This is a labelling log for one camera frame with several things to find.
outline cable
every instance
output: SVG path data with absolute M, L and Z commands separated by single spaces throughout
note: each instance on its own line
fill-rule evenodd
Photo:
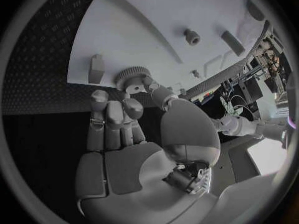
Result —
M 250 114 L 252 115 L 253 119 L 258 119 L 258 118 L 252 113 L 252 111 L 251 111 L 249 108 L 247 108 L 246 106 L 243 106 L 243 105 L 236 105 L 236 106 L 234 106 L 234 108 L 235 108 L 235 107 L 243 107 L 243 108 L 247 109 L 247 110 L 250 112 Z
M 232 99 L 233 98 L 235 98 L 235 97 L 239 97 L 239 98 L 241 98 L 242 100 L 243 100 L 243 102 L 244 102 L 244 104 L 245 104 L 245 106 L 247 107 L 247 108 L 249 108 L 248 107 L 248 105 L 247 105 L 247 102 L 246 102 L 246 100 L 242 97 L 242 96 L 240 96 L 240 95 L 234 95 L 229 101 L 231 102 L 232 101 Z

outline toothed gear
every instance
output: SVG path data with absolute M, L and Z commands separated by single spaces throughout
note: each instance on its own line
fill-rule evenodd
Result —
M 123 70 L 121 73 L 117 75 L 115 78 L 116 88 L 119 91 L 123 91 L 126 89 L 125 83 L 126 81 L 132 78 L 143 78 L 145 76 L 150 76 L 150 72 L 147 68 L 142 66 L 134 66 Z

